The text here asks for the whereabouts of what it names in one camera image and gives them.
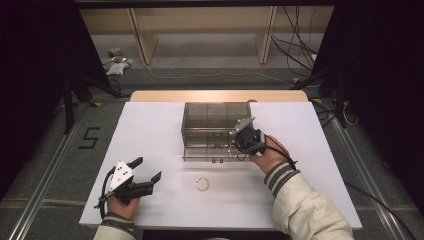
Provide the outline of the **black metal stand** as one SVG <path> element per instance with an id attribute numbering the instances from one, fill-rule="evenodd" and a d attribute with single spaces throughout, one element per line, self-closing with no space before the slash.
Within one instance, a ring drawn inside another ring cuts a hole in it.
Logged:
<path id="1" fill-rule="evenodd" d="M 110 85 L 104 84 L 101 81 L 95 80 L 82 72 L 69 73 L 65 76 L 63 81 L 63 100 L 65 105 L 65 133 L 68 134 L 72 129 L 74 120 L 74 110 L 72 95 L 75 95 L 80 102 L 90 102 L 92 95 L 88 90 L 89 86 L 94 86 L 103 92 L 108 93 L 111 96 L 117 98 L 127 98 L 130 94 L 122 93 L 118 90 L 114 90 Z"/>
<path id="2" fill-rule="evenodd" d="M 336 98 L 336 114 L 339 124 L 345 128 L 346 121 L 343 115 L 344 101 L 345 101 L 345 71 L 337 67 L 326 67 L 319 70 L 317 73 L 312 74 L 306 80 L 296 83 L 291 90 L 301 90 L 310 86 L 313 82 L 321 80 L 322 83 L 319 87 L 318 93 L 321 97 L 335 97 Z"/>

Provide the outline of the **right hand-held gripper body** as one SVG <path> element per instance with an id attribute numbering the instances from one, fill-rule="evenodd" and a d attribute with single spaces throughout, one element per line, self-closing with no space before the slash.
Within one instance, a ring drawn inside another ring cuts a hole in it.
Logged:
<path id="1" fill-rule="evenodd" d="M 229 132 L 233 138 L 233 145 L 242 154 L 256 155 L 265 151 L 265 134 L 253 127 L 254 120 L 254 117 L 238 119 Z"/>

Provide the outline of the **aluminium floor rail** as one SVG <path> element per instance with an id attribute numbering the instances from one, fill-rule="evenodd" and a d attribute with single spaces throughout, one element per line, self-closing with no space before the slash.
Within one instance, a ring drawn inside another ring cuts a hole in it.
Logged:
<path id="1" fill-rule="evenodd" d="M 362 223 L 362 228 L 355 230 L 355 233 L 371 239 L 376 239 L 378 233 L 381 233 L 382 238 L 387 240 L 415 240 L 403 219 L 384 198 L 369 164 L 347 130 L 337 120 L 331 120 L 329 126 L 337 135 L 337 141 L 345 153 L 344 158 L 337 157 L 336 162 L 341 166 L 342 180 Z"/>
<path id="2" fill-rule="evenodd" d="M 75 132 L 79 128 L 81 119 L 89 108 L 88 103 L 80 104 L 76 112 L 74 123 L 64 130 L 58 140 L 58 145 L 54 150 L 54 154 L 48 159 L 48 165 L 43 169 L 43 175 L 37 182 L 37 186 L 33 189 L 31 196 L 27 200 L 22 200 L 22 213 L 15 222 L 8 240 L 24 240 L 27 235 L 39 209 L 42 206 L 43 200 L 47 195 L 55 176 L 65 159 L 70 143 L 75 136 Z"/>

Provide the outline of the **white board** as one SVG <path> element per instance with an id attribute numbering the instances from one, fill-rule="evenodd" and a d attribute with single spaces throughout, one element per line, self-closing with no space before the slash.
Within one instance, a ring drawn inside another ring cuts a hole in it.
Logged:
<path id="1" fill-rule="evenodd" d="M 271 231 L 274 198 L 262 171 L 249 162 L 186 162 L 181 134 L 183 103 L 129 102 L 124 106 L 81 216 L 100 223 L 96 208 L 106 173 L 119 161 L 143 157 L 137 182 L 162 172 L 153 194 L 142 199 L 135 223 L 143 229 Z M 353 229 L 362 224 L 309 102 L 254 102 L 255 127 L 276 137 L 296 167 L 331 198 Z"/>

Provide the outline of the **black curtain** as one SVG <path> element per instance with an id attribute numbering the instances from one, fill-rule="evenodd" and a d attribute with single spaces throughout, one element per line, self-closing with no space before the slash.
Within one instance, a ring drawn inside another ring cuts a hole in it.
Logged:
<path id="1" fill-rule="evenodd" d="M 338 88 L 424 215 L 424 0 L 330 0 L 315 69 Z"/>
<path id="2" fill-rule="evenodd" d="M 78 74 L 109 84 L 75 0 L 0 0 L 0 199 Z"/>

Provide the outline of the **person's left hand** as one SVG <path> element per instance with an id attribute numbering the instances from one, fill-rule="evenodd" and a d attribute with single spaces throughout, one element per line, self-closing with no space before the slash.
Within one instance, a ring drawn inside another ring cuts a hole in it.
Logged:
<path id="1" fill-rule="evenodd" d="M 124 204 L 115 196 L 111 196 L 107 200 L 107 209 L 125 219 L 133 220 L 139 203 L 139 198 L 132 199 L 128 204 Z"/>

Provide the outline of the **light wooden shelf unit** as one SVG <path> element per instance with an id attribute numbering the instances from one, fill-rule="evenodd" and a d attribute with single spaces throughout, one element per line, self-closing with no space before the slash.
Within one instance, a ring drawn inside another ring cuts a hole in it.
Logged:
<path id="1" fill-rule="evenodd" d="M 268 58 L 271 35 L 291 30 L 297 22 L 302 33 L 323 33 L 333 13 L 331 6 L 183 7 L 82 9 L 92 35 L 132 35 L 139 58 L 150 64 L 160 34 L 252 34 L 258 60 Z"/>

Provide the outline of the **white cloth bundle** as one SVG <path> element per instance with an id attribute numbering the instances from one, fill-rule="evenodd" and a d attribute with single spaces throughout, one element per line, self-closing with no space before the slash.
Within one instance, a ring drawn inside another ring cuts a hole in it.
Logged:
<path id="1" fill-rule="evenodd" d="M 120 63 L 114 63 L 106 72 L 107 75 L 118 75 L 122 76 L 124 70 L 132 66 L 131 60 L 126 60 Z"/>

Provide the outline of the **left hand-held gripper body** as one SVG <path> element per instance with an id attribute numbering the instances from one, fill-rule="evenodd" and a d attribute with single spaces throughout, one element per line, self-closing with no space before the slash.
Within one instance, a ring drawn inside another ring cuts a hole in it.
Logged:
<path id="1" fill-rule="evenodd" d="M 133 181 L 134 171 L 127 166 L 127 163 L 119 161 L 107 175 L 112 176 L 108 192 L 103 189 L 101 201 L 105 202 L 110 196 L 115 196 L 124 204 L 128 204 L 132 199 L 153 194 L 154 183 L 150 180 L 143 183 Z"/>

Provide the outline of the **smoky transparent drawer organizer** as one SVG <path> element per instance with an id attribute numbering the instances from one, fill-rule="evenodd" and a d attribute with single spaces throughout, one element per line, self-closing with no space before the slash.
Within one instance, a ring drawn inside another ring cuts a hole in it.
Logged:
<path id="1" fill-rule="evenodd" d="M 184 108 L 183 129 L 232 128 L 238 119 L 251 117 L 247 102 L 187 102 Z"/>

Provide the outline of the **wooden table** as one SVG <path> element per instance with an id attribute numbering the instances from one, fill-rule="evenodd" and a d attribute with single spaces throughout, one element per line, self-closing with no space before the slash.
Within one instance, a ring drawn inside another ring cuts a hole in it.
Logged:
<path id="1" fill-rule="evenodd" d="M 131 102 L 307 102 L 302 90 L 139 90 Z"/>

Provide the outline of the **person's right hand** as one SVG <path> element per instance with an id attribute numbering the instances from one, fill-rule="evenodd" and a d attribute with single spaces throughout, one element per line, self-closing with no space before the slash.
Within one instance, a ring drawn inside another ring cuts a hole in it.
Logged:
<path id="1" fill-rule="evenodd" d="M 287 157 L 289 156 L 287 149 L 271 135 L 266 137 L 266 145 L 267 148 L 261 156 L 250 156 L 250 160 L 265 174 L 267 174 L 276 165 L 287 162 Z"/>

